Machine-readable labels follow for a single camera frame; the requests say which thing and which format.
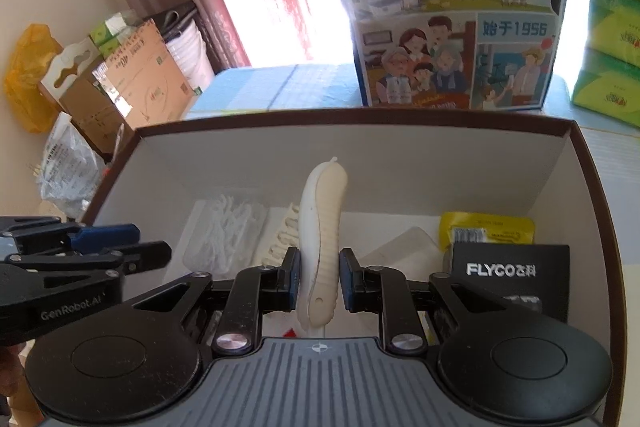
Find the red snack packet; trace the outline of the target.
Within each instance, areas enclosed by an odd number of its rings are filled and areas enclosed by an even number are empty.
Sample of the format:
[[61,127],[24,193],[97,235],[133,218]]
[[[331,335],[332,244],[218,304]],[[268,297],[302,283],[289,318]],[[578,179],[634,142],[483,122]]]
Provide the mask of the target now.
[[297,334],[295,329],[288,329],[284,334],[283,334],[284,338],[298,338],[299,335]]

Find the white electric razor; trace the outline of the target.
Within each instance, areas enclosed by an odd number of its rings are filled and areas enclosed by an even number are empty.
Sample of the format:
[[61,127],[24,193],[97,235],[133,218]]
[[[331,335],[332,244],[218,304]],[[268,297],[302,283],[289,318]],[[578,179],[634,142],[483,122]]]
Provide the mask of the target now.
[[323,337],[334,317],[338,291],[338,238],[348,185],[344,167],[332,158],[311,171],[299,205],[302,255],[296,313],[309,337]]

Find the beige hair comb clip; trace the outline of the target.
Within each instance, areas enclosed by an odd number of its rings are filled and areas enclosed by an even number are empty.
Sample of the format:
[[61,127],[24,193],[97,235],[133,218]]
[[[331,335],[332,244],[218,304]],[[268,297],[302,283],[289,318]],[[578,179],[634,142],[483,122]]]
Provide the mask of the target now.
[[280,265],[290,247],[299,246],[299,208],[290,204],[288,208],[268,210],[264,228],[255,249],[253,265]]

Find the clear bag of floss picks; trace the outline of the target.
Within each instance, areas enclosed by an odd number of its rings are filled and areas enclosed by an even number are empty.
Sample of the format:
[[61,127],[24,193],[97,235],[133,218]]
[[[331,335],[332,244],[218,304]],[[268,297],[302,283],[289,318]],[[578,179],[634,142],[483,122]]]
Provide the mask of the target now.
[[226,190],[199,200],[183,233],[183,265],[233,279],[252,263],[267,215],[255,192]]

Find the yellow snack packet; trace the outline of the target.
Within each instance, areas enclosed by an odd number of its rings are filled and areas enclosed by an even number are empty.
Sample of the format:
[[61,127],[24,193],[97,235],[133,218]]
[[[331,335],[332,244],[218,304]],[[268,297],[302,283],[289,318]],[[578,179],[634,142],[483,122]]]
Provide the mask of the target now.
[[440,217],[438,243],[442,251],[454,243],[532,245],[535,232],[535,222],[526,217],[449,211]]

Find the black shaver box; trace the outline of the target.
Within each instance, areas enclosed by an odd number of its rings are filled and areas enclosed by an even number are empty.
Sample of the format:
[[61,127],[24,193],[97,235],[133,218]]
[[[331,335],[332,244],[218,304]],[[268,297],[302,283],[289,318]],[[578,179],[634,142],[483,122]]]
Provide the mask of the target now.
[[570,247],[455,243],[444,261],[453,277],[565,322],[570,303]]

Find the crumpled clear plastic bag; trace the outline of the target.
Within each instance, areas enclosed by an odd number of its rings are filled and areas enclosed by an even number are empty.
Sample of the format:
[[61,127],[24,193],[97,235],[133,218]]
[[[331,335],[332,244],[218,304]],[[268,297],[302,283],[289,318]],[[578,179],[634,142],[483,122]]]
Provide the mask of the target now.
[[79,220],[88,209],[105,172],[105,162],[74,126],[59,113],[37,169],[36,185],[45,202],[67,218]]

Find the brown cardboard storage box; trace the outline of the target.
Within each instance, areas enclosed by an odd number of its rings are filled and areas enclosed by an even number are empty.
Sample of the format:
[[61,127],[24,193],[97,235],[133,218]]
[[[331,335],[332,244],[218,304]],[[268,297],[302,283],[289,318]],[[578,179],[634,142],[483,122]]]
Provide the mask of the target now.
[[576,122],[518,113],[362,108],[193,119],[138,130],[85,213],[131,222],[186,250],[200,202],[247,191],[270,227],[308,174],[336,159],[348,187],[341,243],[365,255],[412,227],[435,234],[447,211],[525,216],[543,244],[570,247],[570,324],[613,359],[605,425],[620,422],[627,319],[623,265],[597,164]]

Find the brown cardboard boxes stack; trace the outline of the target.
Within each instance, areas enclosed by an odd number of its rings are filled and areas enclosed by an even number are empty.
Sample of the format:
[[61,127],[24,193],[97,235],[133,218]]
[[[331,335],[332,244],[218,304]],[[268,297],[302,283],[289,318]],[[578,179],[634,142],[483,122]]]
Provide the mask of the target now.
[[128,139],[138,128],[181,119],[195,96],[154,20],[107,57],[89,38],[66,46],[39,89],[103,156],[114,153],[119,132]]

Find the yellow plastic bag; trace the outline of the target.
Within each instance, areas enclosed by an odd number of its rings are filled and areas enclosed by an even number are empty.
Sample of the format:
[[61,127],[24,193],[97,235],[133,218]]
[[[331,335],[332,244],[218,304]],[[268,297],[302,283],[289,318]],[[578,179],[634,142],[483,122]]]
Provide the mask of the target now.
[[48,25],[30,24],[18,38],[3,79],[12,113],[29,133],[48,133],[58,118],[58,106],[40,91],[40,81],[62,52]]

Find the white stacked buckets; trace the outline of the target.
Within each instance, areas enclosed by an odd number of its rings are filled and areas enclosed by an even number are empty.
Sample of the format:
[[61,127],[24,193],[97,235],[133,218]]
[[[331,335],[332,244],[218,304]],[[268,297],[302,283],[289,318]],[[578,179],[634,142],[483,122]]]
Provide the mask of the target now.
[[201,95],[215,77],[204,22],[193,1],[145,17],[152,20],[192,91]]

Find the checkered tablecloth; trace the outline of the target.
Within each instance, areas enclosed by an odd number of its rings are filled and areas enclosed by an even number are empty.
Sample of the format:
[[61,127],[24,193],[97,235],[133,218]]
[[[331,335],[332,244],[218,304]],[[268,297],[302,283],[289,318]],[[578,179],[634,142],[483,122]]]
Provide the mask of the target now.
[[[361,105],[355,67],[349,64],[245,67],[218,74],[184,117],[201,119],[280,109]],[[623,262],[636,265],[639,262],[639,131],[572,105],[567,83],[559,76],[552,77],[540,113],[579,124],[603,182]]]

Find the green tissue pack bundle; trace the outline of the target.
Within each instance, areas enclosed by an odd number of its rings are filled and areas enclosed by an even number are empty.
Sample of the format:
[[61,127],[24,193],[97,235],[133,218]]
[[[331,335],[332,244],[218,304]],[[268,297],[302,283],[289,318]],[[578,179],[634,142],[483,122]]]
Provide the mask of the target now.
[[639,0],[590,0],[585,57],[572,102],[639,124]]

